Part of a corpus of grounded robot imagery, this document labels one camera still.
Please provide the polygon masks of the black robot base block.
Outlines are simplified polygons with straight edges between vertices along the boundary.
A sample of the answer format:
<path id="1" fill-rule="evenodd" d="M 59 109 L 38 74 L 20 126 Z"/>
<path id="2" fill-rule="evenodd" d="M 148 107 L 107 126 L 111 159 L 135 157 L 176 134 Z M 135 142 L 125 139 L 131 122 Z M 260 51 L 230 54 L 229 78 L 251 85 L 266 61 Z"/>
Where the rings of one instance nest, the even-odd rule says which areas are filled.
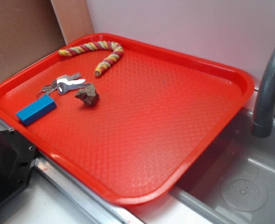
<path id="1" fill-rule="evenodd" d="M 0 131 L 0 207 L 28 187 L 37 147 L 18 131 Z"/>

